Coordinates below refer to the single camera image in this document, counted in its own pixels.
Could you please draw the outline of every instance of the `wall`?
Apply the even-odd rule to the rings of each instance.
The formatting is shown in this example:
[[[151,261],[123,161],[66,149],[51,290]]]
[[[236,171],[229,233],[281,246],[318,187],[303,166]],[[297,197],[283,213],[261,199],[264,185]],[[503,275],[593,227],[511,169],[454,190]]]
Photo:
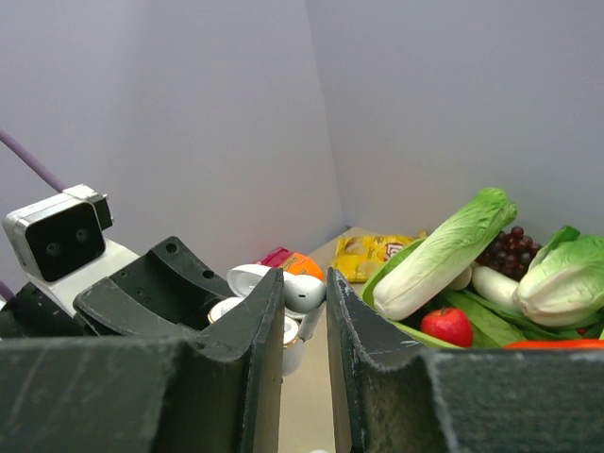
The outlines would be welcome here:
[[[436,227],[505,188],[604,233],[604,3],[308,0],[348,224]]]
[[[109,193],[112,239],[179,236],[223,273],[344,228],[302,0],[5,2],[0,125]],[[0,151],[0,212],[52,194]],[[0,238],[0,277],[21,271]]]

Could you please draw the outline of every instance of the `chip bag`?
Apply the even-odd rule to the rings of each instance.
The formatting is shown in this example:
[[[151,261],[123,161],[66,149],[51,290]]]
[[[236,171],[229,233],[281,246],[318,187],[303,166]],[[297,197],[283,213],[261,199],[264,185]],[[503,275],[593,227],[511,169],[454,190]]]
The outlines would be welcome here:
[[[340,238],[331,267],[338,269],[350,283],[364,283],[381,265],[417,238],[411,236],[358,236]]]

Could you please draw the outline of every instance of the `camera lens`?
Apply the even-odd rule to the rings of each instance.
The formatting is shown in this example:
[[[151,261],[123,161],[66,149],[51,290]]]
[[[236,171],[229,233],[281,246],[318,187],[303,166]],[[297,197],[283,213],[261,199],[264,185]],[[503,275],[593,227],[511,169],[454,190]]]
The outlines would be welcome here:
[[[88,241],[88,229],[81,228],[75,233],[75,238],[79,243],[85,243]]]
[[[59,243],[50,243],[46,246],[46,255],[52,258],[56,258],[60,255],[60,245]]]

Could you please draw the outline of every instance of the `white radish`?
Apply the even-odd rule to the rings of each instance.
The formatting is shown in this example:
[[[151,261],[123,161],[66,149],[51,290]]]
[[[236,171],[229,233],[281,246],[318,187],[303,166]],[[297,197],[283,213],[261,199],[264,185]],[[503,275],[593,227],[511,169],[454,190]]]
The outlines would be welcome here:
[[[463,269],[463,272],[455,277],[455,279],[448,284],[447,288],[453,291],[461,291],[465,289],[472,281],[472,266],[468,266]]]
[[[499,274],[490,267],[479,266],[472,272],[472,284],[479,295],[502,309],[520,312],[513,301],[513,293],[518,288],[517,281]]]

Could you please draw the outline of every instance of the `camera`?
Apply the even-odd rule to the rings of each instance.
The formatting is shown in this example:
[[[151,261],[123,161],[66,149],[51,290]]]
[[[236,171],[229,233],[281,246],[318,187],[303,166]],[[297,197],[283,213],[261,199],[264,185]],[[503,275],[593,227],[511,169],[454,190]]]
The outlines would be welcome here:
[[[80,185],[12,212],[3,227],[23,269],[53,283],[105,253],[110,224],[106,197]]]

